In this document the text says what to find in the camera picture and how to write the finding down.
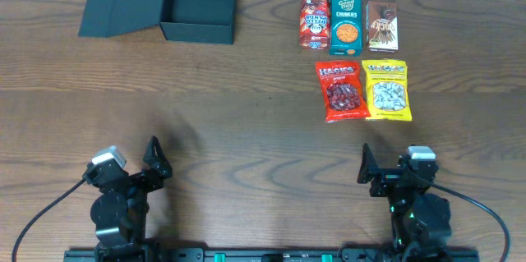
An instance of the black box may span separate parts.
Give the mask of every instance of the black box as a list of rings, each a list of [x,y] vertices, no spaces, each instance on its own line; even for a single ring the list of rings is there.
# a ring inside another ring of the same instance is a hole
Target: black box
[[[236,0],[87,0],[79,36],[160,25],[167,40],[233,44]]]

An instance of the wooden table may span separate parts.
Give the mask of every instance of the wooden table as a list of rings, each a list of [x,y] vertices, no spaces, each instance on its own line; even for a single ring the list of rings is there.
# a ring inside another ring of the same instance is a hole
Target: wooden table
[[[383,166],[431,146],[436,182],[493,208],[526,260],[526,0],[396,0],[413,122],[324,122],[300,0],[238,0],[235,45],[170,43],[159,28],[78,38],[85,0],[0,0],[0,260],[21,229],[117,145],[137,172],[151,135],[174,176],[150,195],[148,236],[168,246],[322,246],[390,240],[386,199],[356,178],[364,142]],[[361,58],[391,55],[364,53]],[[501,255],[482,210],[450,195],[449,244]],[[84,185],[45,214],[19,261],[96,244]]]

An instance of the red candy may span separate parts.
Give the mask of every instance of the red candy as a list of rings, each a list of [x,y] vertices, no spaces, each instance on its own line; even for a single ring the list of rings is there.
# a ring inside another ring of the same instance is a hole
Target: red candy
[[[325,91],[326,122],[370,117],[362,97],[360,65],[353,61],[317,62],[316,71]]]

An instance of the cookie image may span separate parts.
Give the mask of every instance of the cookie image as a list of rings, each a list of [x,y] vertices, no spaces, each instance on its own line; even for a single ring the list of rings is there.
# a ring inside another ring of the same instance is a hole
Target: cookie image
[[[358,38],[358,29],[353,25],[343,24],[336,29],[336,37],[339,41],[350,44]]]

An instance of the black cable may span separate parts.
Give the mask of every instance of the black cable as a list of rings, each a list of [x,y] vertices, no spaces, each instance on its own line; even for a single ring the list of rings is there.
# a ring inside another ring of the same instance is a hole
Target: black cable
[[[508,252],[510,251],[510,232],[508,231],[508,227],[506,226],[506,224],[504,223],[504,221],[502,220],[501,217],[499,217],[498,214],[496,214],[495,212],[493,212],[490,208],[486,207],[485,205],[479,203],[478,201],[472,199],[471,197],[469,196],[466,196],[466,195],[463,195],[462,193],[458,193],[457,191],[452,191],[451,189],[449,188],[445,188],[443,186],[440,186],[438,184],[435,184],[433,182],[429,182],[428,180],[426,179],[423,179],[422,177],[418,176],[415,172],[413,172],[411,169],[407,168],[407,170],[409,171],[409,173],[415,177],[417,180],[419,180],[421,183],[423,184],[426,184],[426,185],[429,185],[431,187],[435,187],[436,189],[438,190],[442,190],[442,191],[445,191],[451,195],[454,195],[454,196],[457,196],[459,197],[460,199],[462,200],[466,200],[468,201],[469,203],[473,204],[473,205],[476,205],[477,207],[483,209],[484,211],[486,211],[486,213],[490,214],[493,218],[495,218],[495,220],[501,225],[502,227],[502,231],[504,232],[504,250],[502,251],[502,256],[501,256],[501,259],[500,259],[500,262],[504,262],[506,261],[506,258],[508,257]]]
[[[61,200],[65,199],[68,195],[70,195],[73,191],[75,191],[76,188],[78,188],[80,185],[82,185],[85,182],[84,179],[82,179],[80,182],[74,185],[70,190],[66,191],[62,196],[57,198],[54,202],[52,202],[50,205],[45,207],[43,210],[40,211],[40,213],[36,214],[27,225],[25,225],[24,230],[20,232],[20,235],[16,239],[15,246],[13,247],[13,252],[11,255],[12,262],[16,262],[16,253],[18,252],[18,247],[20,246],[20,243],[22,242],[22,238],[24,238],[24,235],[27,233],[28,230],[30,230],[31,226],[38,220],[40,217],[42,217],[43,214],[45,214],[47,211],[49,211],[53,206],[58,204]]]

